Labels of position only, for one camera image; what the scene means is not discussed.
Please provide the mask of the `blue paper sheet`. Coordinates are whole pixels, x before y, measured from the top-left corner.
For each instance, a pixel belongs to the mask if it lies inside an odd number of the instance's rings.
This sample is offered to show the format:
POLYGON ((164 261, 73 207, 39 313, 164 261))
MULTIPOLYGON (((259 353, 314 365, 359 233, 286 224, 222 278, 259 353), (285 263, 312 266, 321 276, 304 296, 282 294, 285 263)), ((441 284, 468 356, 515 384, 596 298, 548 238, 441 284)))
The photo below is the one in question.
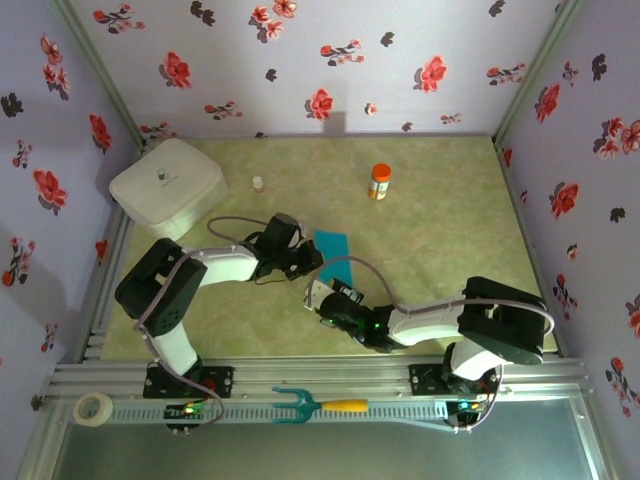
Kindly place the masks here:
MULTIPOLYGON (((337 257, 349 256, 348 238, 343 233, 316 230, 314 232, 316 248, 321 252, 325 262, 337 257)), ((325 267, 318 273, 317 279, 330 285, 334 279, 340 280, 349 286, 353 286, 353 275, 348 260, 336 262, 325 267)))

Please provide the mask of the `grey metal sheet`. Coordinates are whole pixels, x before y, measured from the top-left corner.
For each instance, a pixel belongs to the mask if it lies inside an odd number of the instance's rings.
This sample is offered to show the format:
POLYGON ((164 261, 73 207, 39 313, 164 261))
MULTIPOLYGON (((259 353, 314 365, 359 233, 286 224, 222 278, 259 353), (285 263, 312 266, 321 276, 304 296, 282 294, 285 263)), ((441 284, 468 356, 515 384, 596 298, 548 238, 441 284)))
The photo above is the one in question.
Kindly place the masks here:
POLYGON ((622 480, 575 399, 502 402, 468 433, 407 423, 80 427, 44 412, 5 480, 622 480))

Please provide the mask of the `orange capped bottle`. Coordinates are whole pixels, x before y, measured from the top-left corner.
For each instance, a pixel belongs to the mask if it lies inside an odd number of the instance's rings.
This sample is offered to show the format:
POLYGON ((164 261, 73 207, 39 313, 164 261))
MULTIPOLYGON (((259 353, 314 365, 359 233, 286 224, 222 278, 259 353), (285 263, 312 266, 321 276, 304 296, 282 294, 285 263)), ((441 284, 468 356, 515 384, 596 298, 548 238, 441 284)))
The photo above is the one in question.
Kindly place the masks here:
POLYGON ((371 170, 371 183, 368 190, 368 196, 374 200, 384 199, 387 195, 391 176, 392 170, 388 164, 375 164, 371 170))

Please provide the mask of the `white plastic lidded box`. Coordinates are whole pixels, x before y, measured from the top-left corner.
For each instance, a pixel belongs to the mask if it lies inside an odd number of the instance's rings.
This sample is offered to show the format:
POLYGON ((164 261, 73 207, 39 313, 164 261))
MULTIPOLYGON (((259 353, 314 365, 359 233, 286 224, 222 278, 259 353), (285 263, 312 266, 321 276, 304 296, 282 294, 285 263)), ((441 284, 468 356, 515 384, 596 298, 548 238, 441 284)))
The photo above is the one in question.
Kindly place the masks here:
POLYGON ((213 159, 171 138, 115 177, 109 191, 138 226, 176 241, 226 197, 228 187, 213 159))

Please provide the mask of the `white tape roll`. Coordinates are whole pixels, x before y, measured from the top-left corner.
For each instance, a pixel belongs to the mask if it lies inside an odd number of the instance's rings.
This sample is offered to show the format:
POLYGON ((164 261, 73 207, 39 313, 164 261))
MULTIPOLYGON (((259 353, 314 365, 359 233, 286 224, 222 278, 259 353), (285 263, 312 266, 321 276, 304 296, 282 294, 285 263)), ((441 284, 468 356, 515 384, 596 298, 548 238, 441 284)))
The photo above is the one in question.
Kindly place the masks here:
POLYGON ((81 396, 74 405, 73 420, 84 427, 96 428, 106 424, 114 411, 110 397, 99 392, 81 396))

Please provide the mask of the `aluminium front rail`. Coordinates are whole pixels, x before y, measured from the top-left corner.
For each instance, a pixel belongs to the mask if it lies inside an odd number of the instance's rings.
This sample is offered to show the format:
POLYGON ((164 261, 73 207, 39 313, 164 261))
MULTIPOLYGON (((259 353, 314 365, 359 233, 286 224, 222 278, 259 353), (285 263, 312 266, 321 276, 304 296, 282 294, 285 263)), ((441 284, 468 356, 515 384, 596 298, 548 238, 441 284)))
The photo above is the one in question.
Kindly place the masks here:
MULTIPOLYGON (((210 359, 205 364, 231 367, 234 374, 230 400, 248 403, 272 401, 274 386, 304 388, 319 400, 407 401, 411 397, 410 367, 441 362, 436 356, 369 355, 210 359)), ((101 392, 114 399, 138 399, 142 396, 146 366, 145 361, 60 364, 55 367, 44 396, 71 400, 85 393, 101 392)), ((506 366, 499 399, 547 400, 593 392, 582 361, 547 355, 537 366, 506 366)))

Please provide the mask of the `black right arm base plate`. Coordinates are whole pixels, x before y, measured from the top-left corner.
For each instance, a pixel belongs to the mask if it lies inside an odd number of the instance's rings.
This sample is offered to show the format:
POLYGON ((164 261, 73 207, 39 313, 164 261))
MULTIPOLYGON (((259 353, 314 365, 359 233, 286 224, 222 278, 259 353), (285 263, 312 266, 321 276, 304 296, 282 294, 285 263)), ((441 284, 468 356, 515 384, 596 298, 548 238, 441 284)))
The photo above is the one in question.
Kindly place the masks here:
POLYGON ((498 374, 495 369, 483 374, 479 380, 468 380, 454 375, 443 364, 412 364, 408 367, 413 396, 480 395, 495 393, 498 374))

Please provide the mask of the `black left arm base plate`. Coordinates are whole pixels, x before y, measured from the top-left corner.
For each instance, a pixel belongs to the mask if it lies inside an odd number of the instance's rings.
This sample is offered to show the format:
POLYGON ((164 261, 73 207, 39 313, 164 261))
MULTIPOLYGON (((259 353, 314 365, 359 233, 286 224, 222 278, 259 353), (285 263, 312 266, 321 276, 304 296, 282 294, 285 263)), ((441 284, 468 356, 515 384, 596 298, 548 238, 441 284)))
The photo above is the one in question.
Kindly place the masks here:
MULTIPOLYGON (((234 369, 229 366, 196 365, 185 376, 209 390, 217 393, 221 398, 231 396, 234 369)), ((182 381, 176 379, 159 365, 150 365, 146 371, 146 378, 142 390, 145 399, 181 399, 203 397, 204 393, 182 381)))

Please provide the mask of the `aluminium corner post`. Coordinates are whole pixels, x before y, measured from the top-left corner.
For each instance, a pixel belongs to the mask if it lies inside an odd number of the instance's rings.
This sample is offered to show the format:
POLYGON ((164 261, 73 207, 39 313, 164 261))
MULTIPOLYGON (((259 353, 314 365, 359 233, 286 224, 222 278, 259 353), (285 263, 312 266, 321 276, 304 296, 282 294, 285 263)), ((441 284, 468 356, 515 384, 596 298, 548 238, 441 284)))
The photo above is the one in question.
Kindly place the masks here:
POLYGON ((134 119, 130 114, 123 97, 116 84, 114 83, 104 61, 102 60, 98 50, 91 40, 86 28, 82 24, 75 8, 70 0, 46 0, 46 3, 52 8, 55 15, 62 22, 67 32, 71 35, 76 46, 82 52, 85 63, 95 74, 100 86, 107 95, 112 107, 115 109, 120 121, 123 123, 126 131, 133 140, 136 152, 141 154, 144 152, 146 141, 135 125, 134 119))
POLYGON ((590 0, 561 0, 554 14, 553 21, 536 51, 530 66, 518 87, 516 94, 509 104, 502 120, 492 136, 492 143, 496 149, 502 147, 505 138, 518 121, 525 109, 525 101, 534 90, 537 82, 544 77, 552 62, 556 51, 562 46, 572 24, 580 11, 590 0))

